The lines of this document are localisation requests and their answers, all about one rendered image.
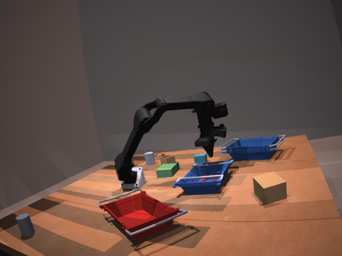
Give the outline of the dark grey cylinder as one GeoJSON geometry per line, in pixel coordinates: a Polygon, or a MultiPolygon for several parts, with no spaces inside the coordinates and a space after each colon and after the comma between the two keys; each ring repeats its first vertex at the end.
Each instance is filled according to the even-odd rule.
{"type": "Polygon", "coordinates": [[[18,215],[16,221],[23,236],[30,236],[35,233],[29,214],[18,215]]]}
{"type": "Polygon", "coordinates": [[[144,154],[144,156],[145,156],[145,160],[146,160],[146,165],[147,166],[155,164],[155,159],[154,159],[154,156],[153,156],[153,152],[147,152],[147,153],[144,154]]]}

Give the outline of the blue plastic tray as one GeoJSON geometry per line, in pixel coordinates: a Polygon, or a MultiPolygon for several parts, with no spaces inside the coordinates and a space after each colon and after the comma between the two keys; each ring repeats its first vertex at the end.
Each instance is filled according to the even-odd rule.
{"type": "Polygon", "coordinates": [[[284,137],[285,135],[277,136],[277,137],[261,137],[261,138],[253,138],[253,139],[241,139],[241,138],[233,139],[233,140],[236,140],[236,142],[234,142],[233,144],[229,145],[226,148],[223,147],[233,141],[231,140],[228,143],[221,146],[220,149],[227,150],[227,151],[234,151],[234,150],[258,150],[258,149],[262,150],[263,148],[274,148],[274,146],[277,146],[284,137]],[[281,139],[278,141],[278,138],[281,138],[281,139]]]}
{"type": "MultiPolygon", "coordinates": [[[[232,159],[234,163],[234,159],[232,159]]],[[[232,161],[230,160],[230,161],[232,161]]],[[[230,161],[217,161],[210,163],[223,163],[230,161]]],[[[210,163],[195,163],[196,165],[206,165],[210,163]]],[[[209,178],[205,180],[205,182],[200,182],[201,179],[181,179],[179,182],[175,182],[175,186],[173,188],[181,187],[187,195],[192,194],[210,194],[216,193],[221,186],[231,163],[223,164],[223,165],[211,165],[211,166],[202,166],[202,167],[193,167],[183,178],[187,177],[199,177],[199,176],[213,176],[215,174],[224,175],[221,180],[220,177],[216,179],[215,177],[209,178]],[[216,179],[216,181],[211,181],[212,179],[216,179]]]]}

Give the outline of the tan open-top box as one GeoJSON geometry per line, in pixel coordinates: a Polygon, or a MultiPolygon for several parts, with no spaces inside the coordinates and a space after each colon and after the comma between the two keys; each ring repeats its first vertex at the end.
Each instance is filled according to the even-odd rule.
{"type": "Polygon", "coordinates": [[[161,156],[159,159],[160,159],[161,165],[164,164],[164,163],[176,162],[174,155],[168,155],[167,154],[167,155],[161,156]]]}

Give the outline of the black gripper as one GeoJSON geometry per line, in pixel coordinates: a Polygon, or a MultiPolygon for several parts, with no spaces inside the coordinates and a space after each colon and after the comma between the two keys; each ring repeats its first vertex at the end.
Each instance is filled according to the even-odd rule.
{"type": "Polygon", "coordinates": [[[208,121],[204,123],[199,123],[198,128],[200,128],[200,138],[195,141],[195,147],[202,146],[209,157],[213,157],[214,143],[217,139],[211,137],[211,128],[214,122],[208,121]]]}

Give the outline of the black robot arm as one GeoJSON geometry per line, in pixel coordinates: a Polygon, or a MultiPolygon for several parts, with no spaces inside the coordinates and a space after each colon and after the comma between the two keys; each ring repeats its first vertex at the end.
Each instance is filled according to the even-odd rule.
{"type": "MultiPolygon", "coordinates": [[[[152,102],[148,102],[138,109],[134,117],[134,127],[128,141],[123,148],[123,152],[115,158],[115,169],[119,181],[124,181],[124,184],[134,184],[137,179],[137,171],[133,171],[134,166],[132,157],[142,140],[144,134],[156,124],[162,114],[167,110],[193,109],[192,113],[197,112],[199,123],[204,123],[228,115],[225,102],[218,104],[207,92],[196,93],[192,96],[185,97],[158,97],[152,102]],[[151,116],[150,110],[157,108],[151,116]]],[[[211,128],[211,137],[214,136],[226,137],[227,128],[224,124],[211,128]]]]}

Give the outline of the small brown cube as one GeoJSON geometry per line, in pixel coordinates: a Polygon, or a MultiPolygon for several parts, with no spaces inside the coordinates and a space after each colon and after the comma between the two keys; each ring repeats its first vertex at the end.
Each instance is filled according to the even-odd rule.
{"type": "Polygon", "coordinates": [[[253,177],[254,193],[264,205],[287,198],[286,181],[275,172],[253,177]]]}

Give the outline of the light blue cube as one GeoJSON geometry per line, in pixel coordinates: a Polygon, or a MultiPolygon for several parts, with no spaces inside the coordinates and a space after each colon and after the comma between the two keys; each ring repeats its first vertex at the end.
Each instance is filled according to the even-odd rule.
{"type": "Polygon", "coordinates": [[[207,153],[196,154],[193,158],[195,163],[207,163],[207,153]]]}

